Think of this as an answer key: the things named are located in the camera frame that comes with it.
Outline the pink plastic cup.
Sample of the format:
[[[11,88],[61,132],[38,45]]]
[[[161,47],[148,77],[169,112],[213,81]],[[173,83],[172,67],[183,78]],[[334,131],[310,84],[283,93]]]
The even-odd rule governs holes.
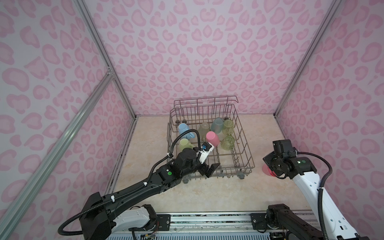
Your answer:
[[[271,171],[271,169],[266,164],[262,166],[262,171],[264,174],[268,176],[276,177],[276,174],[273,171]]]
[[[220,144],[219,136],[212,131],[206,134],[206,141],[212,144],[215,148]]]

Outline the light green ceramic mug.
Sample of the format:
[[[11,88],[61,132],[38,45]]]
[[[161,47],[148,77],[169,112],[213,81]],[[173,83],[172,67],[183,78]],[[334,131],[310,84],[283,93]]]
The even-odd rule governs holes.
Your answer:
[[[193,149],[195,146],[188,139],[181,139],[179,142],[179,151],[182,152],[184,149]]]

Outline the pale yellow plastic cup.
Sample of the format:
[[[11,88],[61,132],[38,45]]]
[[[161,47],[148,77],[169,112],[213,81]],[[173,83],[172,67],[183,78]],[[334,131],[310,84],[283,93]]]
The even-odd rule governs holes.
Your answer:
[[[198,132],[200,135],[200,138],[205,138],[206,134],[210,131],[210,125],[209,123],[202,123],[199,126]]]

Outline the teal plastic cup front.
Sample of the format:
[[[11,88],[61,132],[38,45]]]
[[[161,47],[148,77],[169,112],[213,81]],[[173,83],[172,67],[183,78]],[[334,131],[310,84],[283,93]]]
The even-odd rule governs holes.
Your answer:
[[[211,131],[214,132],[215,134],[219,134],[222,132],[224,127],[224,120],[222,118],[216,118],[213,120],[211,124]]]

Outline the light blue ceramic mug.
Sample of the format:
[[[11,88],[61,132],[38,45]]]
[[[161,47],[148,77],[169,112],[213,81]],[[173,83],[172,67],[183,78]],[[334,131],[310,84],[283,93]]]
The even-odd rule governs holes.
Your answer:
[[[181,123],[179,126],[178,126],[178,131],[179,131],[179,134],[183,134],[184,132],[188,131],[190,128],[189,126],[186,124],[186,123]],[[191,140],[191,139],[194,139],[195,138],[195,133],[194,132],[190,132],[190,133],[187,133],[185,134],[184,136],[182,136],[182,139],[187,139],[187,140]]]

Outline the yellow-green plastic cup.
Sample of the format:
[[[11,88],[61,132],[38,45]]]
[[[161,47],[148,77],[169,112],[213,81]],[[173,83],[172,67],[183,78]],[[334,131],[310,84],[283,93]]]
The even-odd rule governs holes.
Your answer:
[[[225,151],[231,151],[235,146],[235,138],[231,135],[226,136],[221,141],[221,148]]]

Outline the green transparent plastic cup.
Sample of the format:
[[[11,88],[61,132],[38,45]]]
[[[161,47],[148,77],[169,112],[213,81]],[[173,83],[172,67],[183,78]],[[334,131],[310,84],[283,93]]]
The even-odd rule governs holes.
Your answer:
[[[234,128],[235,128],[235,124],[232,120],[230,119],[224,120],[222,132],[226,136],[232,135],[234,132]]]

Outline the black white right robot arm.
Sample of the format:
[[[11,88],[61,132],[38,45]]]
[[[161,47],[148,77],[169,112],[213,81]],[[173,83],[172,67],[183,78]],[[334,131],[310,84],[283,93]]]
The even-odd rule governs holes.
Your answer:
[[[285,204],[268,206],[266,226],[283,227],[300,240],[362,240],[328,194],[325,183],[333,168],[324,158],[300,152],[290,140],[273,142],[274,150],[263,158],[278,179],[294,181],[320,224],[316,229],[293,213]]]

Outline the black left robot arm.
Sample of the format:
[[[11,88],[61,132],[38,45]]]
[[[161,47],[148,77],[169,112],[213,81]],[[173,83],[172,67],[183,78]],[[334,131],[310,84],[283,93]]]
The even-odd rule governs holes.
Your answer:
[[[219,164],[205,163],[215,149],[209,143],[202,150],[185,148],[176,159],[159,167],[150,177],[118,192],[101,196],[92,194],[86,201],[80,217],[82,234],[85,240],[105,240],[117,225],[114,220],[135,204],[179,185],[183,177],[195,172],[209,178]]]

